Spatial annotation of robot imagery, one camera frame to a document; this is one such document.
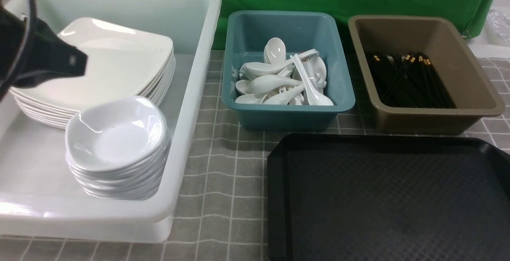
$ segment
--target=plastic bag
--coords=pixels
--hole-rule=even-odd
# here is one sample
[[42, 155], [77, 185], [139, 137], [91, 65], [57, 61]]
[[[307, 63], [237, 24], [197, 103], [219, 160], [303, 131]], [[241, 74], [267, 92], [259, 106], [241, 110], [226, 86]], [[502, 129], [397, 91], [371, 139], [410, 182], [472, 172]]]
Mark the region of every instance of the plastic bag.
[[493, 44], [510, 47], [510, 17], [503, 11], [490, 10], [487, 14], [489, 39]]

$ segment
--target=teal plastic bin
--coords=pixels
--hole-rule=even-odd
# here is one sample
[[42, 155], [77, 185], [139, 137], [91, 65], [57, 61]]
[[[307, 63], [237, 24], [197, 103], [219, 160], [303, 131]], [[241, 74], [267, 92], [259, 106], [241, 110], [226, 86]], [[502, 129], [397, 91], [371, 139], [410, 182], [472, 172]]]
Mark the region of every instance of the teal plastic bin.
[[[324, 94], [334, 106], [249, 105], [235, 103], [235, 82], [247, 62], [263, 62], [270, 38], [285, 42], [287, 54], [317, 49], [328, 67]], [[315, 12], [240, 11], [228, 18], [222, 100], [247, 130], [324, 131], [340, 112], [355, 104], [342, 42], [333, 17]]]

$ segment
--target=stack of bowls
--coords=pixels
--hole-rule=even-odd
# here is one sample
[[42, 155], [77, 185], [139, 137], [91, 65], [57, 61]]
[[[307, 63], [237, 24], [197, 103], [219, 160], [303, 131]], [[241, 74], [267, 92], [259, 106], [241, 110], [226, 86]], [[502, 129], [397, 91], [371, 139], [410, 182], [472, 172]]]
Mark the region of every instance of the stack of bowls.
[[144, 200], [158, 191], [171, 138], [158, 107], [130, 96], [74, 116], [65, 144], [69, 169], [87, 194]]
[[78, 112], [126, 96], [145, 96], [158, 106], [162, 102], [176, 63], [169, 37], [93, 18], [73, 21], [58, 37], [87, 54], [85, 75], [11, 88], [29, 118], [65, 129]]

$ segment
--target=black plastic tray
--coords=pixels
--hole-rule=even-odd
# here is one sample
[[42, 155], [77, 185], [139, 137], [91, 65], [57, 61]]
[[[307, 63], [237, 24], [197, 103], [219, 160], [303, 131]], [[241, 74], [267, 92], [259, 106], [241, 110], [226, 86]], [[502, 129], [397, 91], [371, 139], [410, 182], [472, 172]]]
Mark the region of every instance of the black plastic tray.
[[268, 157], [272, 261], [508, 261], [510, 161], [479, 139], [291, 134]]

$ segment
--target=plastic bin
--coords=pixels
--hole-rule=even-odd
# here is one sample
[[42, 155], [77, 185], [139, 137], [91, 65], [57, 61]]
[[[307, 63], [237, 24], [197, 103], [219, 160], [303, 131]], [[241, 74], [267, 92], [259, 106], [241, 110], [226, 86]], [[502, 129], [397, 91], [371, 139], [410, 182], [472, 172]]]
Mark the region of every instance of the plastic bin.
[[[263, 62], [264, 47], [279, 37], [288, 54], [317, 49], [328, 67], [324, 94], [334, 106], [248, 105], [235, 103], [235, 82], [247, 62]], [[350, 110], [355, 95], [333, 17], [314, 12], [240, 11], [228, 18], [222, 100], [247, 130], [324, 131], [339, 112]]]
[[[65, 161], [64, 131], [0, 103], [0, 234], [157, 243], [170, 234], [222, 0], [37, 0], [55, 32], [81, 17], [171, 37], [177, 65], [160, 109], [172, 145], [158, 192], [143, 201], [88, 196]], [[26, 0], [11, 0], [15, 15]]]
[[[377, 128], [388, 133], [461, 134], [484, 116], [499, 116], [505, 104], [457, 29], [444, 18], [354, 16], [352, 42], [377, 114]], [[452, 97], [456, 109], [397, 108], [377, 94], [365, 52], [423, 52]]]

